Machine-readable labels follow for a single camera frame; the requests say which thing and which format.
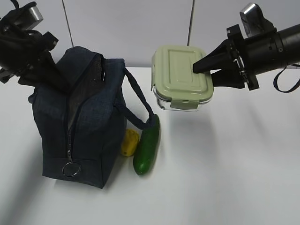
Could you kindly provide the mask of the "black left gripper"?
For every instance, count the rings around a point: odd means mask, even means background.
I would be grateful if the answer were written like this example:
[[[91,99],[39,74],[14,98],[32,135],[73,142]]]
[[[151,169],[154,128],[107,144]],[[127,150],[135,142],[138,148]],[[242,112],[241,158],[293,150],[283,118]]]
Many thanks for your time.
[[[70,83],[58,70],[50,51],[58,39],[50,32],[22,31],[0,35],[0,82],[13,76],[20,85],[37,87],[46,84],[62,93],[69,93]]]

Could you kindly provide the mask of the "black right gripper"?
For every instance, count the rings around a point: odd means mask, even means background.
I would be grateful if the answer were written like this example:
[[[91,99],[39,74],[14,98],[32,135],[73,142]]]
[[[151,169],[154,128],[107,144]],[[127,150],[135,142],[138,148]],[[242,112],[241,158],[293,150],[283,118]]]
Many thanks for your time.
[[[243,35],[238,24],[226,29],[228,39],[214,51],[193,64],[194,73],[216,70],[211,74],[214,87],[230,87],[249,90],[259,88],[255,75],[246,68],[247,54]]]

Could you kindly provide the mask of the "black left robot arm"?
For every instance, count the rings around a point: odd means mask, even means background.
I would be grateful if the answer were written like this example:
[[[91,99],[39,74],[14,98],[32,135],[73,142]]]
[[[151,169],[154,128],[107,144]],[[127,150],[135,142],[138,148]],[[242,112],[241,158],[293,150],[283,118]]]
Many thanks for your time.
[[[43,21],[37,3],[20,6],[0,20],[0,81],[7,83],[13,76],[20,85],[37,87],[46,84],[67,93],[70,82],[59,71],[51,55],[58,39],[50,32],[44,34],[34,28]]]

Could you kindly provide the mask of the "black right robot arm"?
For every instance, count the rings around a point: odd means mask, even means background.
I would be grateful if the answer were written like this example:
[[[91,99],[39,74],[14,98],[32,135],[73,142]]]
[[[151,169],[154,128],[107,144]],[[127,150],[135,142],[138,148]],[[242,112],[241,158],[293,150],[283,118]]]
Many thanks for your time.
[[[243,38],[239,25],[227,28],[227,39],[193,64],[195,74],[213,71],[215,87],[259,88],[257,75],[285,70],[300,61],[300,26]]]

